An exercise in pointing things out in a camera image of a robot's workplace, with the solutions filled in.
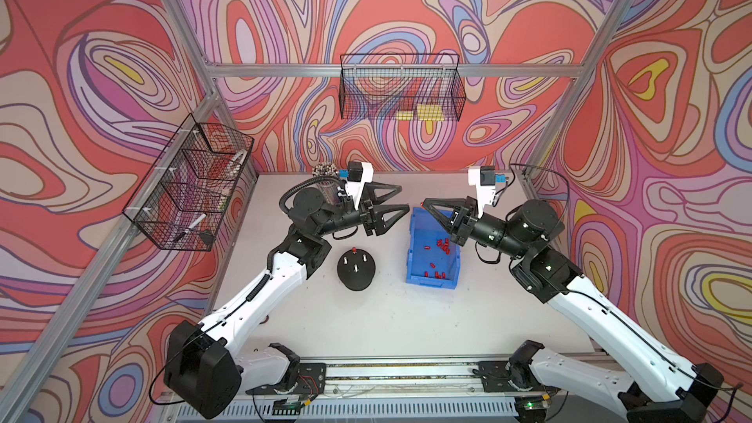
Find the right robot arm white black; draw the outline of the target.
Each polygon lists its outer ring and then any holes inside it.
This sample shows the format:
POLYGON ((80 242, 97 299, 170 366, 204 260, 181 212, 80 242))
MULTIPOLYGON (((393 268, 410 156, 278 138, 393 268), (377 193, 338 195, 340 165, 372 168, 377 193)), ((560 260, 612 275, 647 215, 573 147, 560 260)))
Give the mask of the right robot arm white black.
POLYGON ((527 340, 503 372, 509 386, 568 391, 628 422, 705 420, 723 374, 663 345, 601 294, 577 264, 550 247, 563 229, 550 204, 528 200, 508 219, 482 213, 471 197, 427 198, 422 207, 442 225, 450 242, 462 246, 473 240, 513 260, 510 273, 517 283, 586 332, 621 368, 613 371, 567 358, 527 340))

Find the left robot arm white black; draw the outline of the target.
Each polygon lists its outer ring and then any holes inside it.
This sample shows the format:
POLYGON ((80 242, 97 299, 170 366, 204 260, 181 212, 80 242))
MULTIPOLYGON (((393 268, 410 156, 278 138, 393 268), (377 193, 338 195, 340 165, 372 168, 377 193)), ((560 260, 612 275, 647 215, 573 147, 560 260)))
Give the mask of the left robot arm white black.
POLYGON ((242 348, 281 301, 322 266, 331 251, 329 234, 361 227, 369 235, 387 233, 407 215, 407 204, 393 204, 401 186, 331 177, 340 201, 327 202, 317 176, 295 185, 279 200, 291 225, 266 257, 266 266, 228 303, 198 323, 183 321, 168 339, 164 385, 201 417, 220 415, 240 392, 260 387, 293 390, 300 380, 300 358, 272 343, 250 354, 242 348))

